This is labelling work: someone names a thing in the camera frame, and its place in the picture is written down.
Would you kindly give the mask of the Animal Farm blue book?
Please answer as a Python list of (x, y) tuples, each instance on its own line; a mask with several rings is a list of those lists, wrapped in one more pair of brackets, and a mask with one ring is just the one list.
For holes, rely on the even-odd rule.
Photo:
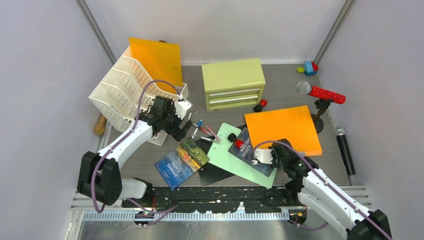
[(154, 166), (168, 187), (174, 190), (209, 161), (207, 154), (189, 138), (157, 161)]

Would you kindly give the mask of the white plastic file rack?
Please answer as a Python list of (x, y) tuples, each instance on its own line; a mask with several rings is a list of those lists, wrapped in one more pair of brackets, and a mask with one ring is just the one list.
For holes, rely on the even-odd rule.
[[(151, 81), (152, 77), (144, 66), (132, 57), (131, 47), (128, 46), (90, 94), (89, 99), (107, 119), (109, 125), (119, 132), (124, 132), (136, 117), (143, 88)], [(140, 109), (147, 110), (149, 105), (153, 105), (156, 96), (179, 100), (178, 94), (166, 92), (153, 83), (144, 93)], [(148, 142), (162, 146), (167, 136), (162, 130)]]

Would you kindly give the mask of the thick orange binder folder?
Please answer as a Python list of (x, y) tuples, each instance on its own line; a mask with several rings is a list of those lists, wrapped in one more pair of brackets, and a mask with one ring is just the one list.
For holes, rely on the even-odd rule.
[(246, 113), (244, 118), (253, 147), (264, 141), (286, 139), (307, 157), (323, 154), (307, 105)]

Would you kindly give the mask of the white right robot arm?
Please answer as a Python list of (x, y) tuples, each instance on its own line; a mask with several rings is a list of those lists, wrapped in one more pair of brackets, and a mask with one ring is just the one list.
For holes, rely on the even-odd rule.
[(273, 159), (291, 178), (285, 185), (288, 203), (308, 206), (345, 240), (392, 239), (388, 217), (381, 210), (370, 210), (353, 199), (288, 141), (274, 141), (271, 149)]

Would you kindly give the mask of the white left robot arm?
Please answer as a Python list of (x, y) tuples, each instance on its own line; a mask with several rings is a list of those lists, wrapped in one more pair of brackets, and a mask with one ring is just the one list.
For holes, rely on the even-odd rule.
[(192, 122), (183, 128), (180, 124), (192, 106), (186, 99), (155, 97), (153, 104), (140, 110), (116, 140), (98, 152), (88, 151), (82, 156), (76, 191), (91, 198), (96, 209), (97, 203), (111, 206), (123, 199), (134, 199), (141, 207), (148, 207), (154, 199), (148, 182), (122, 178), (121, 168), (142, 144), (161, 131), (181, 141)]

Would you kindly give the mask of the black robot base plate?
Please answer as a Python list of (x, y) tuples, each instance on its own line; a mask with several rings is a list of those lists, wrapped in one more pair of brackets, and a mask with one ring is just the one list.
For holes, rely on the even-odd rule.
[(284, 187), (205, 186), (174, 190), (150, 187), (144, 197), (134, 201), (145, 208), (153, 207), (159, 211), (176, 206), (177, 213), (234, 213), (239, 207), (249, 214), (276, 213), (279, 208), (305, 209), (299, 201), (287, 197)]

